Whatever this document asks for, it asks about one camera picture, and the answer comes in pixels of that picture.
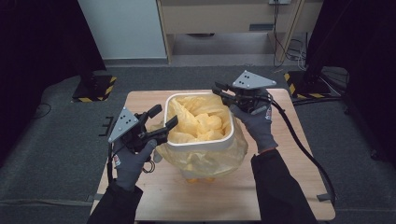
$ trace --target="gray glove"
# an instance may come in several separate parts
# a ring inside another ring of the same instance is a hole
[[[114,162],[117,169],[117,185],[125,190],[133,190],[146,159],[152,150],[157,146],[155,139],[149,140],[146,146],[138,153],[134,154],[121,142],[120,139],[114,142],[113,152]]]
[[[277,143],[271,134],[271,105],[268,105],[267,109],[255,115],[251,115],[242,111],[236,105],[230,105],[230,110],[234,116],[241,119],[241,121],[245,124],[247,131],[256,141],[259,153],[265,149],[277,147]]]

